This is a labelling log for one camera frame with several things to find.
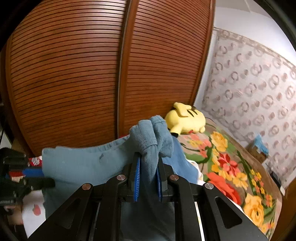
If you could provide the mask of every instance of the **ceiling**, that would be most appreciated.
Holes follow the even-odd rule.
[[[216,0],[216,6],[255,12],[271,18],[268,13],[253,0]]]

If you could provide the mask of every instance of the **red and white cloth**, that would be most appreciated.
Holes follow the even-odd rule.
[[[29,158],[30,166],[42,167],[42,156]]]

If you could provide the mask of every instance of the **patterned curtain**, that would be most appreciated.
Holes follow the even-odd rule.
[[[296,168],[296,68],[273,50],[215,28],[217,42],[202,108],[238,140],[260,134],[267,165],[286,187]]]

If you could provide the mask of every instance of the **plush toy ear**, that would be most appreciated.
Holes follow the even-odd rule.
[[[190,105],[186,105],[186,104],[175,102],[174,103],[174,108],[176,108],[176,110],[178,111],[178,113],[181,116],[187,117],[188,116],[188,111],[187,110],[190,110],[191,109],[191,106]]]

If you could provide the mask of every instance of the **black metal bracket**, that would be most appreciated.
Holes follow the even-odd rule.
[[[29,241],[116,241],[120,236],[122,202],[134,202],[139,153],[121,174],[105,184],[82,185],[29,238]],[[171,166],[157,166],[157,189],[162,203],[174,202],[176,241],[201,241],[199,208],[206,241],[266,241],[266,236],[212,183],[189,183]]]
[[[25,154],[9,148],[0,149],[0,206],[21,204],[31,191],[55,186],[52,178],[24,177],[19,183],[6,178],[9,171],[22,171],[28,166]]]

